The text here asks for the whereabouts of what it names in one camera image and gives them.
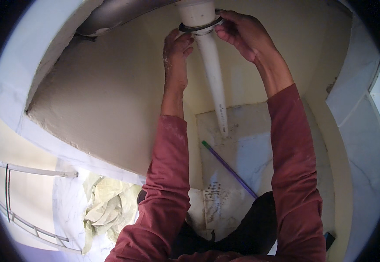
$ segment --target left hand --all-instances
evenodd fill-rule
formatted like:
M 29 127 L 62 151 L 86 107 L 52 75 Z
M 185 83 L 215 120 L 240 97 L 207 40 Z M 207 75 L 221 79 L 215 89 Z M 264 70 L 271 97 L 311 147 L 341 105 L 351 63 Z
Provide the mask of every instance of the left hand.
M 177 38 L 178 34 L 179 30 L 176 28 L 166 36 L 164 41 L 165 88 L 179 88 L 183 91 L 187 87 L 186 58 L 193 51 L 191 45 L 194 39 L 191 33 Z

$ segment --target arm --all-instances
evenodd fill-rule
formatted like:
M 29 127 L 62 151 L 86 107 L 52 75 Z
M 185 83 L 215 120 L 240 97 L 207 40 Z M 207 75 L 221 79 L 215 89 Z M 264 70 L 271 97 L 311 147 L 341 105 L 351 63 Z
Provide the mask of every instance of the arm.
M 277 256 L 325 261 L 322 199 L 312 136 L 289 68 L 262 24 L 252 16 L 222 11 L 227 21 L 215 28 L 255 64 L 264 82 L 272 120 L 273 196 L 277 214 Z
M 182 97 L 187 86 L 185 59 L 192 52 L 189 34 L 173 30 L 165 39 L 165 87 L 152 161 L 139 204 L 139 218 L 125 226 L 106 258 L 114 261 L 164 261 L 190 207 L 187 123 Z

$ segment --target black rubber gasket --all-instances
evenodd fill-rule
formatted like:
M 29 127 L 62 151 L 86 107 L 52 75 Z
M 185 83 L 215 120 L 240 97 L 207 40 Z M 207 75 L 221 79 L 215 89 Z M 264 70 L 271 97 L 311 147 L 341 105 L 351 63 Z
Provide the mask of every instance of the black rubber gasket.
M 215 13 L 218 14 L 219 10 L 220 9 L 215 9 Z M 180 30 L 181 32 L 194 32 L 194 31 L 198 31 L 198 30 L 208 28 L 210 26 L 214 26 L 215 24 L 219 23 L 222 20 L 223 20 L 222 16 L 219 16 L 218 19 L 214 20 L 212 23 L 204 25 L 204 26 L 199 26 L 199 27 L 186 27 L 183 23 L 181 23 L 178 26 L 178 30 Z

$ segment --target sleeve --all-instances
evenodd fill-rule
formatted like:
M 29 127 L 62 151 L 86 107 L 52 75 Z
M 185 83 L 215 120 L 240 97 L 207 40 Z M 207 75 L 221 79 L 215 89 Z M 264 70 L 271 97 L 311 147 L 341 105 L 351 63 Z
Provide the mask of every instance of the sleeve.
M 325 261 L 322 198 L 312 135 L 296 85 L 268 101 L 277 213 L 277 256 L 287 261 Z
M 106 262 L 164 261 L 190 207 L 187 123 L 160 116 L 139 218 L 125 226 Z

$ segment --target black pants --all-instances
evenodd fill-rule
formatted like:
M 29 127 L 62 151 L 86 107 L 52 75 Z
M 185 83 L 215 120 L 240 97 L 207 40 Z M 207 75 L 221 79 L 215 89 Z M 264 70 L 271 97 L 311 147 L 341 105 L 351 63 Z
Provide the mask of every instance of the black pants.
M 186 223 L 183 223 L 172 244 L 170 258 L 177 259 L 183 254 L 219 250 L 234 251 L 241 255 L 267 254 L 277 238 L 276 207 L 272 192 L 258 197 L 245 215 L 241 224 L 226 238 L 208 241 Z

